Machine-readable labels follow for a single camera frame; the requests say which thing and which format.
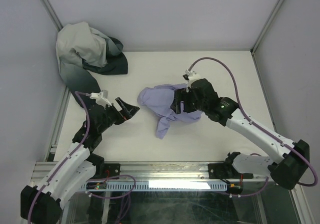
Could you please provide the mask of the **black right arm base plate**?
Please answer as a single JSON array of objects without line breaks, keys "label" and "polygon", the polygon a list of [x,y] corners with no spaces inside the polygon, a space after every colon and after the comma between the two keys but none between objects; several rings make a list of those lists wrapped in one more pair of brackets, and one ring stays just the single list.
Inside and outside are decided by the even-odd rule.
[{"label": "black right arm base plate", "polygon": [[209,179],[253,179],[251,173],[239,173],[230,164],[209,163],[208,165]]}]

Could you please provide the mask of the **lavender purple jacket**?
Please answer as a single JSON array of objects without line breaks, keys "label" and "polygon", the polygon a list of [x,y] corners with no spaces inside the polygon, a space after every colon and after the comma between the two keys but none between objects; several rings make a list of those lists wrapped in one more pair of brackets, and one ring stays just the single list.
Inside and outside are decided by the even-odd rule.
[{"label": "lavender purple jacket", "polygon": [[199,121],[202,116],[201,111],[192,113],[176,114],[170,107],[174,100],[175,91],[185,89],[187,86],[182,84],[164,84],[154,86],[153,88],[144,88],[137,97],[137,102],[141,106],[149,108],[156,116],[159,117],[156,127],[156,137],[163,139],[170,128],[171,122],[181,121],[191,124]]}]

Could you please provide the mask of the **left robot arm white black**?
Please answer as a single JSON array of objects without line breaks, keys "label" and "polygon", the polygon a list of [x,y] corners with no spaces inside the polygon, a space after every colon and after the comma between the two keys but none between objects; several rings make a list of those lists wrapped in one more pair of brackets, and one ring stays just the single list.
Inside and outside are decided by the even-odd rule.
[{"label": "left robot arm white black", "polygon": [[140,108],[123,101],[108,100],[108,92],[75,91],[85,111],[85,121],[72,139],[62,159],[34,187],[29,185],[20,194],[21,217],[28,223],[57,223],[65,203],[91,177],[105,172],[104,158],[93,152],[102,141],[102,134],[113,125],[121,125],[133,118]]}]

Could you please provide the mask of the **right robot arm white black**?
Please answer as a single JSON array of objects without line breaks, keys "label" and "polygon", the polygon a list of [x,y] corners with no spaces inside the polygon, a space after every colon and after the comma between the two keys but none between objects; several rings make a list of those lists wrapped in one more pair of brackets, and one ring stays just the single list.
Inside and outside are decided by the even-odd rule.
[{"label": "right robot arm white black", "polygon": [[169,120],[164,138],[156,137],[160,118],[142,107],[131,120],[103,133],[94,153],[107,161],[223,161],[228,153],[258,153],[280,163],[293,147],[293,141],[281,137],[282,143],[269,137],[246,120],[237,110],[226,126],[205,115],[195,122]]}]

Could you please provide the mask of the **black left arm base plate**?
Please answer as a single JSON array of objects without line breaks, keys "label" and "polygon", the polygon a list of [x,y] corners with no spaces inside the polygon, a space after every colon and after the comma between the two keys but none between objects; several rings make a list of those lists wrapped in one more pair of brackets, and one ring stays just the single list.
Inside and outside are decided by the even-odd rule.
[{"label": "black left arm base plate", "polygon": [[103,163],[97,167],[95,173],[95,179],[105,179],[107,177],[113,177],[120,174],[120,163]]}]

